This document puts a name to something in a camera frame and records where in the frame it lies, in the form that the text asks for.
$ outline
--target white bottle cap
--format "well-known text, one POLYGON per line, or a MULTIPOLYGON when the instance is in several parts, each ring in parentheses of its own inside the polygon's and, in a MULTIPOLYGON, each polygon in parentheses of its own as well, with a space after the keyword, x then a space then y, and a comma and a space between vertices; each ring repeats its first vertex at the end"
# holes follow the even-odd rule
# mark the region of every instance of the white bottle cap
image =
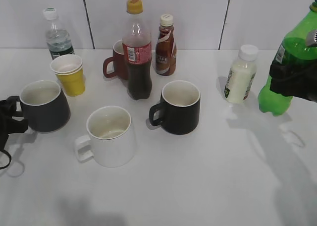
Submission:
POLYGON ((58 18, 57 10, 55 8, 46 8, 43 10, 43 15, 47 20, 55 20, 58 18))
POLYGON ((174 24, 173 15, 171 14, 162 14, 160 16, 161 26, 168 27, 174 24))
POLYGON ((242 45, 239 50, 239 58, 243 59, 244 61, 254 61, 258 57, 259 49, 250 44, 242 45))

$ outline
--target bottle cap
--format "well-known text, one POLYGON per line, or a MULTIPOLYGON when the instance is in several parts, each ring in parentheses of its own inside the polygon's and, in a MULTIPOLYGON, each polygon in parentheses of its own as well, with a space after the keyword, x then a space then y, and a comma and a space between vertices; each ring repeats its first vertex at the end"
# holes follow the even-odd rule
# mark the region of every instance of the bottle cap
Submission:
POLYGON ((160 16, 161 26, 168 27, 174 24, 173 15, 171 14, 162 14, 160 16))
POLYGON ((143 12, 143 6, 141 0, 128 0, 127 12, 130 14, 140 14, 143 12))
POLYGON ((239 58, 243 59, 244 61, 254 61, 258 57, 259 49, 250 44, 242 45, 239 50, 239 58))
POLYGON ((55 8, 46 8, 43 10, 43 15, 47 20, 54 20, 58 18, 57 10, 55 8))

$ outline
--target tile grout line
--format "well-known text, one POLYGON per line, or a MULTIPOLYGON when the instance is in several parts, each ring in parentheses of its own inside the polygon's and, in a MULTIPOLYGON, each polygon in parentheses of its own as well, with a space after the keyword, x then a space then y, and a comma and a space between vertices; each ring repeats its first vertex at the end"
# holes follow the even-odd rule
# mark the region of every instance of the tile grout line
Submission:
POLYGON ((90 21, 89 21, 89 16, 88 16, 88 11, 87 11, 86 1, 83 0, 83 3, 84 3, 84 7, 85 7, 86 18, 87 18, 87 22, 88 22, 88 28, 89 28, 89 33, 90 33, 91 42, 92 42, 92 44, 93 44, 93 49, 95 49, 95 43, 94 43, 93 33, 92 33, 91 27, 90 27, 90 21))
POLYGON ((228 0, 227 10, 226 10, 226 14, 225 14, 225 16, 224 16, 224 21, 223 21, 223 26, 222 26, 222 31, 221 31, 221 37, 220 37, 220 41, 219 41, 219 47, 218 47, 218 50, 220 50, 220 47, 221 47, 222 36, 223 36, 223 32, 224 32, 224 26, 226 25, 226 20, 227 20, 227 15, 228 15, 228 10, 229 10, 229 5, 230 5, 230 0, 228 0))

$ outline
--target white mug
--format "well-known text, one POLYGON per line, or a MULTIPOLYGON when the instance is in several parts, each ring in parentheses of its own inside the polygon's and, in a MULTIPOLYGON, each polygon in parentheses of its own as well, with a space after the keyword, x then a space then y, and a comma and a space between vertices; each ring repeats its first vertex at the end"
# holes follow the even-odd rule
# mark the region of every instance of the white mug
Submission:
POLYGON ((75 140, 75 155, 79 162, 93 157, 100 165, 115 168, 133 158, 135 133, 131 115, 124 108, 106 106, 94 111, 87 119, 86 128, 89 135, 75 140))

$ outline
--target white tile wall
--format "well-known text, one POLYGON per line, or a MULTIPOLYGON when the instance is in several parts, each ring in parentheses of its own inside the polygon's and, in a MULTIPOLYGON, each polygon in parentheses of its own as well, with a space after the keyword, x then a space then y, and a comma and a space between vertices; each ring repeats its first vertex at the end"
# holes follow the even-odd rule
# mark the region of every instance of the white tile wall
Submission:
MULTIPOLYGON (((231 0, 221 49, 254 44, 275 50, 284 35, 309 11, 313 0, 231 0)), ((143 0, 144 15, 156 43, 159 16, 175 18, 179 49, 218 49, 228 0, 143 0)), ((122 37, 126 0, 86 0, 97 49, 111 49, 122 37)), ((0 0, 0 48, 46 48, 42 10, 55 7, 74 47, 91 49, 83 0, 0 0)))
POLYGON ((231 0, 221 49, 253 44, 276 50, 283 37, 309 12, 314 0, 231 0))
MULTIPOLYGON (((127 0, 86 0, 96 49, 111 49, 121 39, 127 0)), ((218 49, 228 0, 142 0, 152 31, 159 34, 159 17, 171 13, 178 49, 218 49)))
POLYGON ((46 7, 57 8, 75 48, 92 48, 83 0, 0 0, 0 48, 46 48, 46 7))

